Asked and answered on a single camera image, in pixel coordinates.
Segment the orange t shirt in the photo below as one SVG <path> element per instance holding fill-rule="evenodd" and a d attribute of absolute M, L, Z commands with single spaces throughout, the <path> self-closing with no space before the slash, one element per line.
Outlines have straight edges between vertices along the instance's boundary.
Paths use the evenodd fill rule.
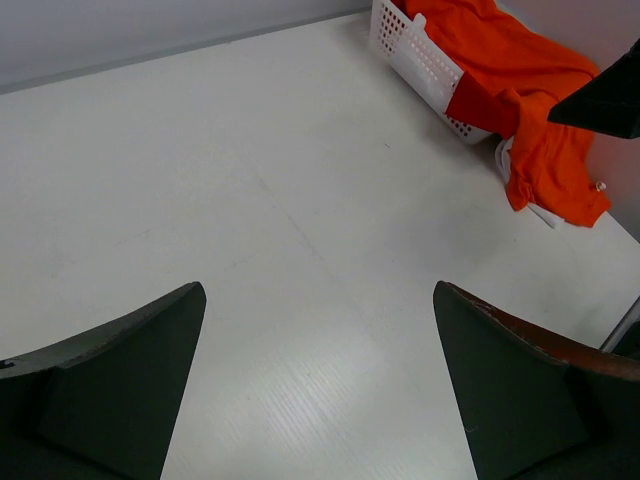
<path fill-rule="evenodd" d="M 409 18 L 423 15 L 426 34 L 492 95 L 519 107 L 509 139 L 506 194 L 520 211 L 536 204 L 579 226 L 593 227 L 611 206 L 586 167 L 591 132 L 551 123 L 552 107 L 593 80 L 597 66 L 538 35 L 493 1 L 401 1 Z"/>

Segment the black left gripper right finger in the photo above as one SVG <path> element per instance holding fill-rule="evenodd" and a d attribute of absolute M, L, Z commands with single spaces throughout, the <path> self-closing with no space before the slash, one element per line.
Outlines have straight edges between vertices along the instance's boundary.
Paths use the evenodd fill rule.
<path fill-rule="evenodd" d="M 478 478 L 638 478 L 637 325 L 603 351 L 449 282 L 433 303 Z"/>

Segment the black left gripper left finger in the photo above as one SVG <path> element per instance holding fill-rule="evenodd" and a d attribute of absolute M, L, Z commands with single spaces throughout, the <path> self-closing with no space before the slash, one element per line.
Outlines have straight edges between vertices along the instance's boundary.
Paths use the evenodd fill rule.
<path fill-rule="evenodd" d="M 188 283 L 1 362 L 4 479 L 158 479 L 206 308 Z"/>

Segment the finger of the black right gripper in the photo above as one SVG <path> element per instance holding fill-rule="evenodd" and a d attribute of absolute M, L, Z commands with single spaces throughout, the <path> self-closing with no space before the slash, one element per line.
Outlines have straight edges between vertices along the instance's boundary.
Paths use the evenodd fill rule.
<path fill-rule="evenodd" d="M 547 120 L 591 132 L 639 137 L 639 41 L 609 68 L 551 108 Z"/>

